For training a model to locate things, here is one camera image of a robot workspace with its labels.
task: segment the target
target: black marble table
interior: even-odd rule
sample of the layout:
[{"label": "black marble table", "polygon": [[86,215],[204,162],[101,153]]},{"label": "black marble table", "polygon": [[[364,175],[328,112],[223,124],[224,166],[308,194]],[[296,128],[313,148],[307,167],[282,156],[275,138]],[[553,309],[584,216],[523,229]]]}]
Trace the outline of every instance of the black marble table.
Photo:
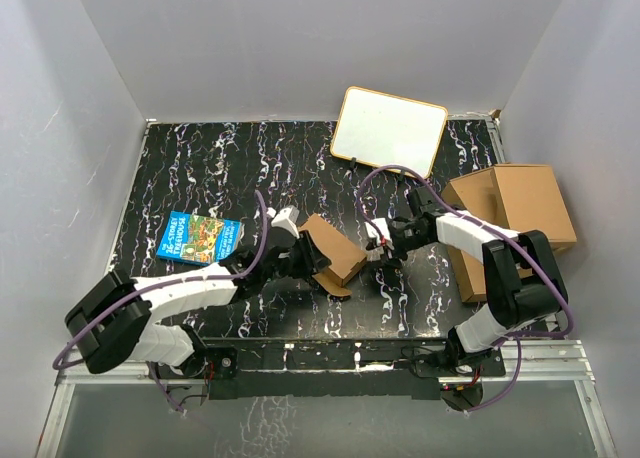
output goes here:
[{"label": "black marble table", "polygon": [[[260,190],[275,209],[295,205],[300,222],[321,214],[352,241],[365,245],[354,193],[371,168],[334,158],[333,122],[182,123],[148,129],[112,264],[132,276],[191,269],[157,259],[172,210],[244,223],[244,240],[257,243]],[[496,163],[484,120],[450,120],[430,182],[448,180]],[[409,216],[405,195],[413,180],[385,173],[374,180],[366,206],[376,217]],[[172,318],[203,338],[390,338],[446,335],[475,306],[460,301],[446,248],[435,244],[411,254],[401,271],[365,268],[348,285],[348,301],[332,299],[315,282],[268,284],[250,301],[210,307]]]}]

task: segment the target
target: open cardboard box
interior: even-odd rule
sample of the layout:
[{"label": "open cardboard box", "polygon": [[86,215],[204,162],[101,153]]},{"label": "open cardboard box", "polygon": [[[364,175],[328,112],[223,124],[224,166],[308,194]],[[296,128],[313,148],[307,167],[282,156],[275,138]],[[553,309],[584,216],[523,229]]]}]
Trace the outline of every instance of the open cardboard box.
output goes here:
[{"label": "open cardboard box", "polygon": [[350,296],[351,291],[344,285],[365,265],[367,254],[320,215],[311,215],[298,229],[307,230],[318,249],[331,260],[331,266],[313,278],[333,296]]},{"label": "open cardboard box", "polygon": [[[451,180],[442,198],[503,228],[540,230],[555,252],[577,241],[553,169],[548,165],[492,166]],[[486,301],[482,263],[463,251],[448,248],[462,301]]]}]

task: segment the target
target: gray wall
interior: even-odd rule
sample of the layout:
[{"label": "gray wall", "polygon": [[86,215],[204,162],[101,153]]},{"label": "gray wall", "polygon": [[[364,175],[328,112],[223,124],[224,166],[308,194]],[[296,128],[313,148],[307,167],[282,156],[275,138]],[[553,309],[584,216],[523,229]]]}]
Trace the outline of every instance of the gray wall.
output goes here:
[{"label": "gray wall", "polygon": [[82,0],[143,115],[337,118],[359,85],[502,108],[560,0]]},{"label": "gray wall", "polygon": [[580,245],[562,260],[622,457],[640,407],[640,0],[564,0],[507,103],[511,160],[554,166]]},{"label": "gray wall", "polygon": [[0,456],[35,453],[63,318],[102,275],[144,120],[79,0],[0,0]]}]

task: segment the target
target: book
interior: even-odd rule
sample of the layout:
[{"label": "book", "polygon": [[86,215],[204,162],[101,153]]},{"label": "book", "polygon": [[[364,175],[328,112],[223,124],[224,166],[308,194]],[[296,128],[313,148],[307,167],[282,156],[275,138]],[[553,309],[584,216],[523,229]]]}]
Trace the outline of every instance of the book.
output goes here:
[{"label": "book", "polygon": [[156,256],[165,260],[210,265],[229,256],[242,238],[238,221],[172,211]]}]

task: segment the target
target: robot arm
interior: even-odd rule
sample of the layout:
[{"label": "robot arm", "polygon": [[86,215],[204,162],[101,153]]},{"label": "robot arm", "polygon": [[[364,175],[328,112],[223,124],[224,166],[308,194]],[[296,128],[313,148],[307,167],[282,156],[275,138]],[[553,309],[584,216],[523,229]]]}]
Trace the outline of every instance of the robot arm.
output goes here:
[{"label": "robot arm", "polygon": [[[453,327],[447,335],[446,349],[430,358],[434,366],[473,366],[486,358],[496,342],[508,333],[560,311],[560,305],[529,264],[507,243],[496,239],[486,229],[445,212],[432,203],[430,197],[426,188],[415,188],[408,195],[413,219],[374,220],[383,237],[367,224],[370,249],[377,252],[382,264],[400,266],[400,260],[407,259],[408,251],[440,242],[483,263],[486,305],[467,321]],[[518,241],[567,301],[567,291],[551,246],[542,232],[519,233],[495,225],[491,227]]]},{"label": "robot arm", "polygon": [[[331,263],[315,246],[308,232],[298,232],[298,210],[288,207],[272,211],[267,242],[258,265],[244,278],[231,279],[254,260],[253,249],[241,247],[219,263],[185,273],[130,278],[115,269],[67,314],[65,323],[76,336],[109,306],[135,290],[167,281],[182,281],[156,287],[118,308],[78,342],[78,349],[91,373],[104,373],[128,359],[152,361],[179,368],[191,375],[202,366],[204,344],[187,325],[165,326],[159,322],[178,313],[224,306],[254,296],[272,279],[290,276],[310,278]],[[208,276],[230,279],[207,280]]]}]

